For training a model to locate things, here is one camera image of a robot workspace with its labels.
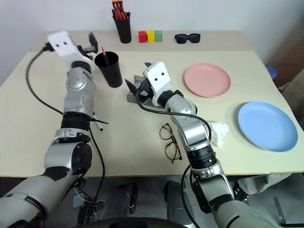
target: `floor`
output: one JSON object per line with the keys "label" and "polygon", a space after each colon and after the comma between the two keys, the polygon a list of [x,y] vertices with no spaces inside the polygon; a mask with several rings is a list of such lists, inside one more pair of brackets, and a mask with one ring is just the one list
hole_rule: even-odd
{"label": "floor", "polygon": [[[136,177],[136,178],[107,178],[102,188],[100,199],[107,199],[112,190],[124,182],[136,182],[139,188],[137,210],[134,217],[166,218],[166,202],[163,197],[164,185],[169,180],[179,181],[180,177]],[[87,179],[85,191],[93,196],[99,179]],[[216,228],[212,214],[200,211],[197,201],[186,183],[186,191],[191,201],[197,223],[202,228]],[[66,228],[76,225],[78,209],[73,208],[73,195],[70,191],[59,208],[46,221],[46,228]],[[248,203],[253,210],[266,217],[276,227],[280,227],[279,215],[274,197],[279,199],[287,223],[304,222],[304,175],[293,174],[277,185],[262,193],[249,197]]]}

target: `blue object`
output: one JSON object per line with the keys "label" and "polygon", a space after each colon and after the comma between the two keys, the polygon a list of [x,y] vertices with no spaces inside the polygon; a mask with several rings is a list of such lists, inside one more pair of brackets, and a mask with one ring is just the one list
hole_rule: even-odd
{"label": "blue object", "polygon": [[270,73],[270,76],[272,78],[272,80],[274,80],[277,76],[277,71],[276,69],[272,68],[272,67],[267,67],[268,72]]}
{"label": "blue object", "polygon": [[238,112],[238,124],[249,141],[268,151],[286,152],[298,141],[298,132],[289,116],[265,102],[245,104]]}

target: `pen holder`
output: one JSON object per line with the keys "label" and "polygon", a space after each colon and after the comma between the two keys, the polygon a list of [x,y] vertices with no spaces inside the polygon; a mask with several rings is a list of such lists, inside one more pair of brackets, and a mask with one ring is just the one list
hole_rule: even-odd
{"label": "pen holder", "polygon": [[116,20],[113,18],[115,21],[115,25],[117,28],[117,32],[119,35],[120,42],[123,44],[128,44],[131,42],[131,27],[130,27],[130,17],[126,20]]}
{"label": "pen holder", "polygon": [[103,73],[104,78],[110,87],[120,87],[123,83],[123,80],[120,73],[118,55],[112,51],[106,51],[105,53],[109,59],[110,65],[107,66],[103,53],[100,53],[95,57],[95,64],[98,66],[101,73]]}

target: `beige tabletop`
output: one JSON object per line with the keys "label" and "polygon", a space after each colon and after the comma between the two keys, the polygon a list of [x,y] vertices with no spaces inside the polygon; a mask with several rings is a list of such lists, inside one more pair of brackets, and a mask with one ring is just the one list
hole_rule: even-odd
{"label": "beige tabletop", "polygon": [[[144,62],[163,61],[170,73],[173,90],[198,107],[198,115],[208,121],[221,121],[230,128],[224,145],[213,146],[227,175],[303,172],[304,133],[287,102],[273,84],[265,66],[252,50],[225,51],[117,51],[122,76],[133,81],[142,75]],[[27,53],[8,80],[0,88],[1,176],[33,176],[44,171],[44,155],[60,127],[61,116],[39,103],[25,83],[25,69],[35,52]],[[191,93],[183,82],[185,70],[196,63],[212,63],[227,71],[231,87],[223,95],[202,98]],[[30,72],[36,93],[47,103],[63,109],[68,68],[56,53],[45,53]],[[110,88],[101,72],[95,69],[95,112],[109,125],[102,132],[91,123],[95,139],[102,151],[106,176],[181,175],[189,164],[185,151],[182,161],[174,164],[166,158],[166,141],[159,137],[168,116],[147,113],[137,104],[126,101],[128,88]],[[298,143],[289,152],[275,153],[249,142],[238,127],[241,106],[251,101],[264,101],[286,112],[298,130]],[[101,176],[101,163],[93,148],[92,167],[87,176]]]}

